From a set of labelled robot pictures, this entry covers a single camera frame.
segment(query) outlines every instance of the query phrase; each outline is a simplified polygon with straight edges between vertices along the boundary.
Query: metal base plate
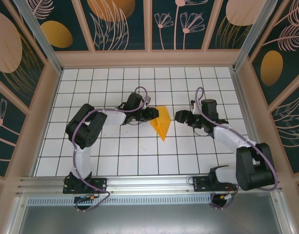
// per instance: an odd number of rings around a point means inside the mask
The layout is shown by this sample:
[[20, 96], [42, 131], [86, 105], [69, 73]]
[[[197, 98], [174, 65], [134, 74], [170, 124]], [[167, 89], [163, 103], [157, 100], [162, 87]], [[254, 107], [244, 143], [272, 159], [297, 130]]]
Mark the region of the metal base plate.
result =
[[228, 186], [234, 191], [237, 189], [230, 183], [218, 183], [216, 186], [211, 186], [208, 176], [194, 176], [192, 180], [195, 192], [225, 192], [228, 191]]
[[[92, 178], [91, 185], [95, 186], [96, 188], [103, 189], [106, 191], [107, 188], [107, 179], [106, 178]], [[84, 190], [80, 187], [73, 186], [73, 181], [69, 178], [65, 179], [64, 188], [62, 190], [63, 194], [93, 194], [94, 189], [87, 188]]]

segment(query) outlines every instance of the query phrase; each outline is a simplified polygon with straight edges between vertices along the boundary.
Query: yellow object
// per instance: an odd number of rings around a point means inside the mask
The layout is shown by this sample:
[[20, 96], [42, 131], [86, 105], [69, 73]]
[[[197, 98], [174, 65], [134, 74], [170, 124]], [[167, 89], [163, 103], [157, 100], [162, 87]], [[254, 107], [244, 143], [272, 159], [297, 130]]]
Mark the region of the yellow object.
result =
[[156, 109], [159, 111], [159, 117], [150, 121], [150, 124], [164, 141], [171, 124], [171, 118], [165, 106], [157, 106]]
[[283, 59], [275, 50], [267, 52], [262, 60], [261, 79], [267, 86], [272, 86], [279, 79], [283, 68]]
[[110, 22], [119, 21], [116, 16], [120, 14], [119, 10], [128, 18], [135, 9], [135, 0], [87, 0], [87, 3], [96, 16]]
[[57, 21], [47, 21], [41, 25], [48, 41], [58, 48], [67, 48], [72, 44], [72, 35], [68, 28]]

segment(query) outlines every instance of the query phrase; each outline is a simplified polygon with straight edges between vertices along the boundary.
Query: enclosure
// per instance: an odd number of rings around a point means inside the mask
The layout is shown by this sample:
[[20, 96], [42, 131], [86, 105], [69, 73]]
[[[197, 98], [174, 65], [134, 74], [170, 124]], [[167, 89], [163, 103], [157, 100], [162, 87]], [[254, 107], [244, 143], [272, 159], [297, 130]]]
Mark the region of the enclosure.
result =
[[[79, 195], [62, 193], [66, 127], [138, 86], [166, 107], [166, 138], [149, 121], [104, 126], [90, 170], [111, 194], [79, 214]], [[240, 189], [222, 211], [215, 191], [194, 192], [193, 176], [236, 165], [175, 120], [199, 86], [220, 119], [270, 146], [276, 190]], [[66, 232], [299, 233], [299, 0], [0, 0], [0, 233]]]

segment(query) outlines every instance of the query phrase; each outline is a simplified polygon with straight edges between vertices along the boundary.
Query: yellow oval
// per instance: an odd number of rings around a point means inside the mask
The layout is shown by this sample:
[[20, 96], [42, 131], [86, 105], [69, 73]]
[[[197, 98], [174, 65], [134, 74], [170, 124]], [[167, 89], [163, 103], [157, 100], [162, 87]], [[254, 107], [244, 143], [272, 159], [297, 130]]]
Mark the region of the yellow oval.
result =
[[282, 56], [279, 52], [271, 50], [262, 60], [261, 79], [267, 86], [272, 86], [279, 79], [283, 67]]
[[0, 13], [0, 71], [11, 73], [15, 71], [22, 56], [20, 34], [16, 26]]
[[126, 18], [133, 14], [135, 0], [87, 0], [91, 10], [100, 19], [110, 22], [119, 21], [112, 2], [114, 2], [118, 10], [122, 10]]
[[72, 35], [68, 28], [57, 21], [47, 21], [41, 25], [48, 41], [58, 48], [67, 48], [72, 44]]
[[248, 26], [256, 18], [265, 0], [229, 0], [226, 5], [226, 18], [236, 26]]

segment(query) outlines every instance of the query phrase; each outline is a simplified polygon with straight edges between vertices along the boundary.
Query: orange triangular block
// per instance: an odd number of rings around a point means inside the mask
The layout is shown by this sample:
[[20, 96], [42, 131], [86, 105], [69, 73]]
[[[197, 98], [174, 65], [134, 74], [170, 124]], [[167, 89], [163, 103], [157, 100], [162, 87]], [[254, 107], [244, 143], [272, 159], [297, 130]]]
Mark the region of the orange triangular block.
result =
[[171, 124], [171, 118], [165, 106], [157, 106], [156, 109], [159, 111], [159, 117], [151, 120], [150, 124], [164, 141]]

